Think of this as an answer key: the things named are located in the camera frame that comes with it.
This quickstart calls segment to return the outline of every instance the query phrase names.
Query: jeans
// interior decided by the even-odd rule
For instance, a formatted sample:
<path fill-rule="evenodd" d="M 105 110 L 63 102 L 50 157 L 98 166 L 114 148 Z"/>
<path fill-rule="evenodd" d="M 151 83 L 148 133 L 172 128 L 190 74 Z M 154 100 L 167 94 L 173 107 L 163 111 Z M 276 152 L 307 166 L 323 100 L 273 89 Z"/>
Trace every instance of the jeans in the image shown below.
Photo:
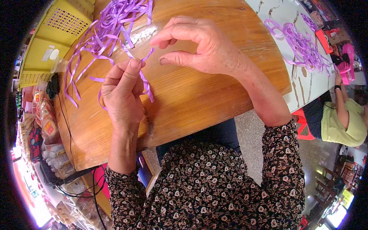
<path fill-rule="evenodd" d="M 331 102 L 330 91 L 325 92 L 321 97 L 313 100 L 303 107 L 305 119 L 307 120 L 308 128 L 311 134 L 316 139 L 322 140 L 322 117 L 323 117 L 323 106 L 325 102 Z"/>
<path fill-rule="evenodd" d="M 172 146 L 192 140 L 196 142 L 223 145 L 225 147 L 234 149 L 236 152 L 241 153 L 238 135 L 236 133 L 235 120 L 234 118 L 231 118 L 227 121 L 223 121 L 217 125 L 208 127 L 175 141 L 157 146 L 156 152 L 157 157 L 159 158 L 160 165 L 163 156 L 169 151 Z"/>

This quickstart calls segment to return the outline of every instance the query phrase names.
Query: floral print sleeve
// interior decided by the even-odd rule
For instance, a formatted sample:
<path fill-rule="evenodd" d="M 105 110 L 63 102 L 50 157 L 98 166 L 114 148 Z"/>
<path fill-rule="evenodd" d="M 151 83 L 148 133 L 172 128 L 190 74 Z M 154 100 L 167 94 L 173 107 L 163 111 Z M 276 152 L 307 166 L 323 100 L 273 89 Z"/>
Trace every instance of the floral print sleeve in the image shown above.
<path fill-rule="evenodd" d="M 302 218 L 305 199 L 304 172 L 298 152 L 296 123 L 291 120 L 283 126 L 266 127 L 262 142 L 261 190 L 268 197 L 258 205 L 258 209 L 263 209 L 260 204 L 264 204 L 267 209 L 265 212 L 268 213 L 267 219 L 262 222 L 268 222 L 274 228 L 282 225 L 282 229 L 296 229 Z"/>
<path fill-rule="evenodd" d="M 146 201 L 146 189 L 138 181 L 138 170 L 138 164 L 135 171 L 130 174 L 114 172 L 108 166 L 105 169 L 114 229 L 127 229 L 126 226 L 137 222 L 142 212 Z"/>

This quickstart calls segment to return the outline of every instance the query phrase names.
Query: floor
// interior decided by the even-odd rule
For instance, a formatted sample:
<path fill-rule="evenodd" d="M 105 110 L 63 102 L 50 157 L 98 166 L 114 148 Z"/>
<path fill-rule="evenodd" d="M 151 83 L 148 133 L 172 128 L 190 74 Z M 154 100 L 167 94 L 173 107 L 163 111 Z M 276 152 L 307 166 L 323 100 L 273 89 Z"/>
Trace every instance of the floor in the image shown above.
<path fill-rule="evenodd" d="M 264 124 L 254 110 L 235 117 L 235 123 L 237 126 L 240 148 L 248 166 L 248 175 L 260 185 L 262 182 L 263 167 L 262 135 L 265 129 Z M 320 140 L 299 140 L 299 145 L 299 153 L 303 163 L 306 181 L 306 201 L 303 213 L 308 214 L 315 204 L 313 195 L 315 191 L 316 176 L 318 175 L 317 170 L 322 171 L 321 164 L 329 169 L 333 169 L 338 144 Z M 155 149 L 145 150 L 143 155 L 153 175 L 158 175 L 160 166 Z"/>

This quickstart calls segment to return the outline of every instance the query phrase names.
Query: plastic cup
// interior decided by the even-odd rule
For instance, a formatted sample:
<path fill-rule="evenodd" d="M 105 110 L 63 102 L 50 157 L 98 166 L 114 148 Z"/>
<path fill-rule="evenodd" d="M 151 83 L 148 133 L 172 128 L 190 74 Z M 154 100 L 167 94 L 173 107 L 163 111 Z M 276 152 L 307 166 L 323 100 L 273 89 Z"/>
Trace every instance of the plastic cup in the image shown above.
<path fill-rule="evenodd" d="M 64 58 L 61 58 L 59 56 L 56 56 L 54 59 L 54 62 L 51 65 L 51 73 L 55 72 L 65 72 L 67 70 L 69 61 L 65 60 Z"/>

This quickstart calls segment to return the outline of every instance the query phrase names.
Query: yellow plastic basket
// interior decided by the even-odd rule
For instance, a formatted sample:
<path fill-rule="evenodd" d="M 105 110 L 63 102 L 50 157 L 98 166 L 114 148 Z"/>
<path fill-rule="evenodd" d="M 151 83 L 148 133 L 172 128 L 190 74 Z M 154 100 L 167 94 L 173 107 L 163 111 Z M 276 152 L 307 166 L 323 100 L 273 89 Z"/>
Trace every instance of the yellow plastic basket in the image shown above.
<path fill-rule="evenodd" d="M 37 85 L 41 78 L 49 81 L 53 60 L 58 51 L 64 57 L 71 45 L 89 27 L 94 5 L 89 0 L 55 0 L 37 25 L 21 66 L 18 90 Z"/>

